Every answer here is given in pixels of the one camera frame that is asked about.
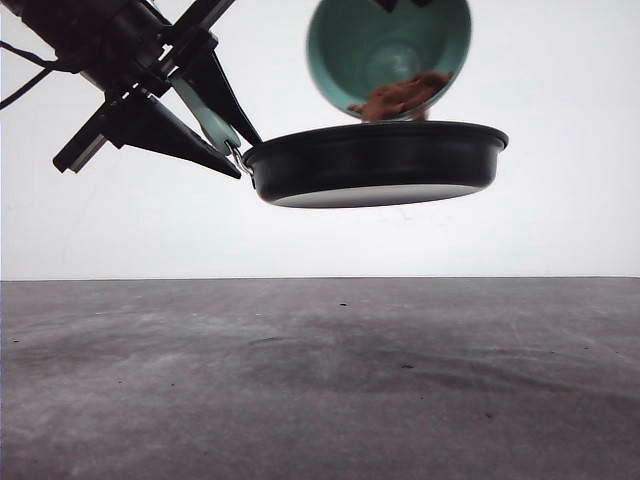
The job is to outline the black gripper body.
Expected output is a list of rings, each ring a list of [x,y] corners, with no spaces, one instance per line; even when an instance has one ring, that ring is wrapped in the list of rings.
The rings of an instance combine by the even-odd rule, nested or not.
[[[211,33],[230,5],[195,1],[170,22],[148,1],[55,1],[52,46],[60,60],[104,92],[105,101],[132,93],[153,96],[212,146],[170,78],[179,52],[198,33]],[[110,142],[102,135],[102,112],[101,106],[54,157],[58,170],[79,171]]]

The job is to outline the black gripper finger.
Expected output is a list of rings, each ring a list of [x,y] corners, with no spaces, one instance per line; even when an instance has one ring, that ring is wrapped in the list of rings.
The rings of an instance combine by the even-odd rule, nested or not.
[[[434,2],[434,0],[411,0],[411,2],[418,8],[424,8]]]
[[[211,33],[198,33],[177,55],[175,90],[192,112],[213,146],[262,142],[240,106],[215,53]]]
[[[117,148],[132,146],[186,160],[229,177],[239,170],[153,96],[129,94],[102,105],[102,135]]]
[[[372,0],[372,2],[387,13],[392,12],[398,4],[398,0]]]

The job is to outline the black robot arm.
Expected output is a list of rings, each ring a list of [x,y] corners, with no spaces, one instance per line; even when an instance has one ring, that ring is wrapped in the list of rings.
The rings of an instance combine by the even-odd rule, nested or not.
[[[103,105],[54,157],[61,172],[79,171],[105,144],[125,145],[186,160],[232,178],[241,167],[207,144],[160,102],[171,79],[185,76],[204,106],[253,145],[251,156],[269,159],[273,169],[257,173],[260,182],[323,166],[294,162],[293,144],[263,144],[229,86],[214,49],[210,28],[230,8],[228,1],[195,1],[174,23],[148,1],[7,1],[5,7],[49,46],[56,60],[43,60],[8,43],[2,48],[42,70],[2,101],[8,107],[52,72],[81,74],[105,94]]]

